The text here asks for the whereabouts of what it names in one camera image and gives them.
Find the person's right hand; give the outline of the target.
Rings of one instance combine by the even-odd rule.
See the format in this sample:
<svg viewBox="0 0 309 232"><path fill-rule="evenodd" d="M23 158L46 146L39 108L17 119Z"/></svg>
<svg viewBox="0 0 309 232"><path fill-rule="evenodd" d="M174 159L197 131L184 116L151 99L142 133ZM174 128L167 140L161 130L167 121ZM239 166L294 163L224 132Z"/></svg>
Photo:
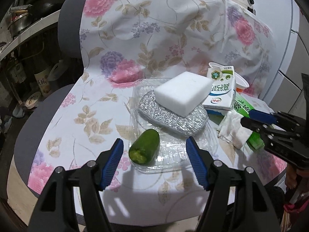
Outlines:
<svg viewBox="0 0 309 232"><path fill-rule="evenodd" d="M293 168L291 165L287 166L285 184L289 189L294 189L297 186L297 176L304 177L304 172Z"/></svg>

